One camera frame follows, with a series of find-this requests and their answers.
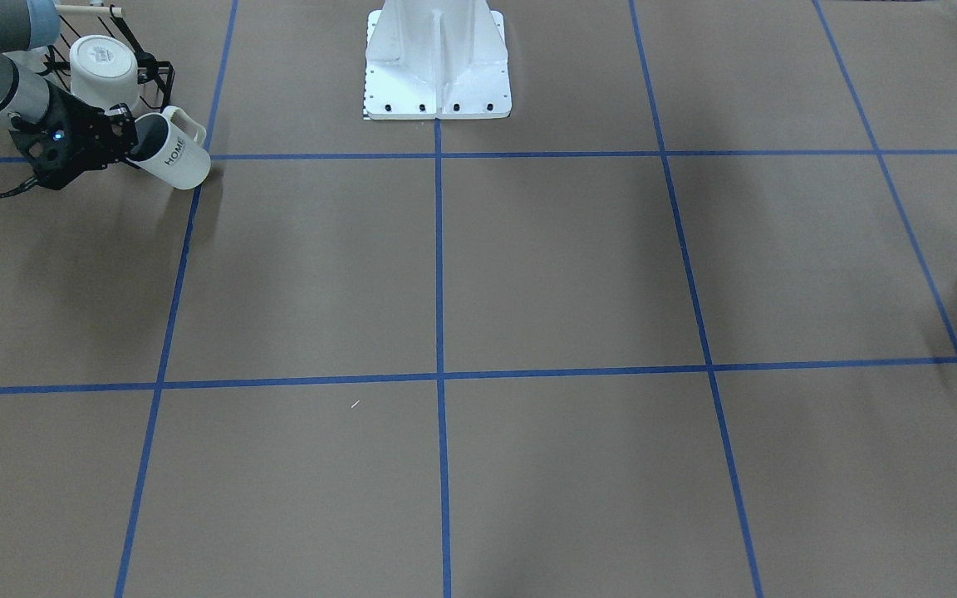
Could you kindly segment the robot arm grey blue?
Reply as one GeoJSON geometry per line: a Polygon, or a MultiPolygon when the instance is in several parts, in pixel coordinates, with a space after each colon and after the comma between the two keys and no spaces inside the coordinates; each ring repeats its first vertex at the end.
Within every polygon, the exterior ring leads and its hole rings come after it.
{"type": "Polygon", "coordinates": [[[129,164],[137,146],[135,117],[125,103],[87,105],[11,52],[49,47],[61,33],[54,1],[0,1],[0,125],[32,173],[0,199],[34,187],[62,190],[81,174],[129,164]]]}

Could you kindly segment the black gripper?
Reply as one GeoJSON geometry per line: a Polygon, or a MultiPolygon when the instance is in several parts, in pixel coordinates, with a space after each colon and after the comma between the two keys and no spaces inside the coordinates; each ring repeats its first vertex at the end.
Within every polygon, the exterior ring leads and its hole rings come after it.
{"type": "Polygon", "coordinates": [[[8,107],[8,122],[12,143],[32,170],[22,190],[62,190],[88,171],[129,164],[138,144],[136,118],[125,103],[103,110],[55,86],[40,115],[8,107]]]}

